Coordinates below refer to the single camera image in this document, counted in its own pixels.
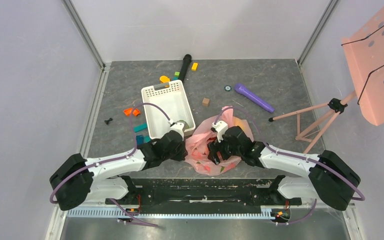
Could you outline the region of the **green fake fruit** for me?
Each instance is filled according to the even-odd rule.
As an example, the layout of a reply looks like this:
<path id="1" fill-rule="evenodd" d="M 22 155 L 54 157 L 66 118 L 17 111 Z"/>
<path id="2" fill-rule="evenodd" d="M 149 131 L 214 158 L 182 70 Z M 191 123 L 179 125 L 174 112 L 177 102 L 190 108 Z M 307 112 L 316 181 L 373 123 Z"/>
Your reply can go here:
<path id="1" fill-rule="evenodd" d="M 184 130 L 185 132 L 187 132 L 187 131 L 193 131 L 193 130 L 196 128 L 196 124 L 195 124 L 193 121 L 190 121 L 190 122 L 188 122 L 188 121 L 183 121 L 183 123 L 184 123 L 184 128 L 183 128 L 183 130 Z"/>

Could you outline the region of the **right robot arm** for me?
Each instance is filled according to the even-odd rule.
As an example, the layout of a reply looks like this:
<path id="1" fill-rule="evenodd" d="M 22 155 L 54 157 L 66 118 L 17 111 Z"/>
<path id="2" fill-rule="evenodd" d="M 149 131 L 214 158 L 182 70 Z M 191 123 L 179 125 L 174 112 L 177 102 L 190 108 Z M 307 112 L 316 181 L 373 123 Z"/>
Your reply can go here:
<path id="1" fill-rule="evenodd" d="M 361 178 L 336 153 L 305 154 L 283 150 L 262 141 L 251 140 L 239 126 L 211 127 L 216 139 L 208 143 L 208 159 L 219 165 L 238 157 L 247 165 L 281 170 L 294 177 L 280 176 L 269 189 L 269 199 L 282 204 L 294 198 L 320 200 L 344 211 L 355 200 Z"/>

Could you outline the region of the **pink plastic bag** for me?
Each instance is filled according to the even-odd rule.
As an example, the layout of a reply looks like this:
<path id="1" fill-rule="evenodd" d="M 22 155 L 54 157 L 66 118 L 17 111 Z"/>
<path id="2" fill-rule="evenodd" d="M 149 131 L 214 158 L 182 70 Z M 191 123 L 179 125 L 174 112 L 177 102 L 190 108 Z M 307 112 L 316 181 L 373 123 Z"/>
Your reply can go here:
<path id="1" fill-rule="evenodd" d="M 220 119 L 228 124 L 229 127 L 239 126 L 244 133 L 251 139 L 254 139 L 249 123 L 245 119 L 234 116 L 234 110 L 226 110 Z M 227 160 L 222 160 L 219 164 L 212 162 L 209 157 L 208 144 L 217 138 L 217 134 L 211 131 L 212 124 L 216 116 L 209 117 L 201 122 L 195 129 L 192 136 L 185 140 L 187 156 L 185 162 L 192 165 L 199 174 L 208 176 L 218 176 L 233 168 L 240 162 L 239 156 L 231 156 Z"/>

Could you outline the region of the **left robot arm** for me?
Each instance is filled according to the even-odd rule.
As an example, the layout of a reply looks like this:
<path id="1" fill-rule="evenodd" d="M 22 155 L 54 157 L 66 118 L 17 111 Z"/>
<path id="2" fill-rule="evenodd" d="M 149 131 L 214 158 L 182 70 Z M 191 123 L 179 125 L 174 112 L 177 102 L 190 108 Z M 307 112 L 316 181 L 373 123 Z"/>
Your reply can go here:
<path id="1" fill-rule="evenodd" d="M 185 140 L 174 130 L 119 154 L 97 158 L 73 154 L 49 179 L 53 189 L 50 202 L 62 211 L 107 199 L 131 204 L 137 190 L 126 173 L 156 168 L 166 160 L 183 161 L 186 155 Z"/>

